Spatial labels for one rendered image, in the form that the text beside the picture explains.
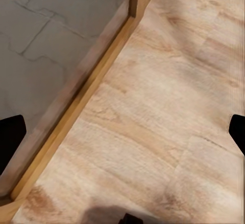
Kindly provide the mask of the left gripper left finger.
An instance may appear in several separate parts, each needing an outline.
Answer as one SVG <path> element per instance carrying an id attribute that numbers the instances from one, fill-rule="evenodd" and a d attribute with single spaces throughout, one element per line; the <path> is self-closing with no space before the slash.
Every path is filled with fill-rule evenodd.
<path id="1" fill-rule="evenodd" d="M 27 134 L 22 115 L 0 120 L 0 176 Z"/>

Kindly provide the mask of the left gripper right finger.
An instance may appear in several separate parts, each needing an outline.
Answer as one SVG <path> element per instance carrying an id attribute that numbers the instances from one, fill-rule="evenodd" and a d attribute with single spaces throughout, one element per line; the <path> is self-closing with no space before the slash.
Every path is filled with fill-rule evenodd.
<path id="1" fill-rule="evenodd" d="M 234 114 L 229 133 L 245 156 L 245 117 Z"/>

